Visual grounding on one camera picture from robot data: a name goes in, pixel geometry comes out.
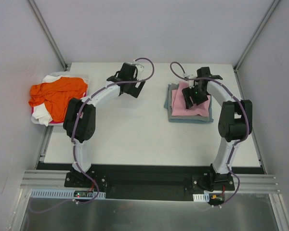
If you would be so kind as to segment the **pink t shirt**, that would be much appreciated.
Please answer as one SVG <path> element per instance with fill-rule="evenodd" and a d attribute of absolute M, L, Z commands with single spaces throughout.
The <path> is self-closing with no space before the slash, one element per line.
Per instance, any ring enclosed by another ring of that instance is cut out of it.
<path fill-rule="evenodd" d="M 182 90 L 189 88 L 189 84 L 185 81 L 180 81 L 178 89 L 171 90 L 171 108 L 172 116 L 202 116 L 209 117 L 210 96 L 207 100 L 199 105 L 192 102 L 192 107 L 187 109 L 185 98 Z"/>

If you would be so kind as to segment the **blue t shirt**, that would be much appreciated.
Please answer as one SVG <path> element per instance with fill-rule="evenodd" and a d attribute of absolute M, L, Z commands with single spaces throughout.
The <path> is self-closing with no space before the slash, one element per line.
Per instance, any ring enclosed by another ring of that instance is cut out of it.
<path fill-rule="evenodd" d="M 172 123 L 187 123 L 187 124 L 210 124 L 214 122 L 214 119 L 212 117 L 212 100 L 210 101 L 209 105 L 209 117 L 203 117 L 203 116 L 193 116 L 191 118 L 189 117 L 180 117 L 180 116 L 172 116 L 172 108 L 171 108 L 171 99 L 169 98 L 172 96 L 171 90 L 178 89 L 178 84 L 169 84 L 168 90 L 167 90 L 167 96 L 166 100 L 164 102 L 164 108 L 167 110 L 168 113 L 168 121 Z"/>

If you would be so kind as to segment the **grey t shirt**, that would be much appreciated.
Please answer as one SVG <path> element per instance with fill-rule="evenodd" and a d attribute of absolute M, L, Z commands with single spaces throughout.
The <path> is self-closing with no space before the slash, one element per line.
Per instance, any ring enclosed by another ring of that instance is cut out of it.
<path fill-rule="evenodd" d="M 172 105 L 173 105 L 173 103 L 174 103 L 174 100 L 175 100 L 175 95 L 176 95 L 176 91 L 177 91 L 177 89 L 176 90 L 171 90 L 171 93 L 172 93 L 172 96 L 170 96 L 169 98 L 171 99 L 171 108 L 173 107 Z M 193 117 L 194 115 L 180 115 L 180 117 L 189 117 L 189 118 L 191 118 L 191 117 Z"/>

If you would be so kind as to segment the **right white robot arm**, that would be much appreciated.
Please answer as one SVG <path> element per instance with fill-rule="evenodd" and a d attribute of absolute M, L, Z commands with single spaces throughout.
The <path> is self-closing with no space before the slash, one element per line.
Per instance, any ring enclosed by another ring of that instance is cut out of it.
<path fill-rule="evenodd" d="M 221 136 L 219 150 L 212 163 L 214 174 L 207 177 L 207 185 L 218 190 L 224 185 L 220 174 L 231 172 L 231 164 L 241 142 L 247 139 L 252 130 L 252 103 L 238 99 L 224 84 L 220 75 L 212 75 L 209 67 L 197 70 L 198 76 L 183 74 L 182 80 L 189 83 L 182 89 L 186 109 L 200 105 L 213 97 L 221 106 L 218 132 Z"/>

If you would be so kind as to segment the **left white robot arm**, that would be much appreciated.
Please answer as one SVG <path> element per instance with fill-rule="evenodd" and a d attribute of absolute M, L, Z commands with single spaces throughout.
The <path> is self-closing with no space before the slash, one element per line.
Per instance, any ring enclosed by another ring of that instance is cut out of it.
<path fill-rule="evenodd" d="M 92 154 L 87 141 L 95 132 L 97 109 L 122 94 L 138 98 L 145 84 L 144 80 L 138 79 L 143 70 L 144 67 L 137 62 L 123 63 L 121 69 L 109 77 L 97 92 L 69 101 L 63 128 L 71 139 L 72 167 L 78 172 L 75 180 L 81 187 L 92 183 L 92 175 L 87 172 L 92 165 Z"/>

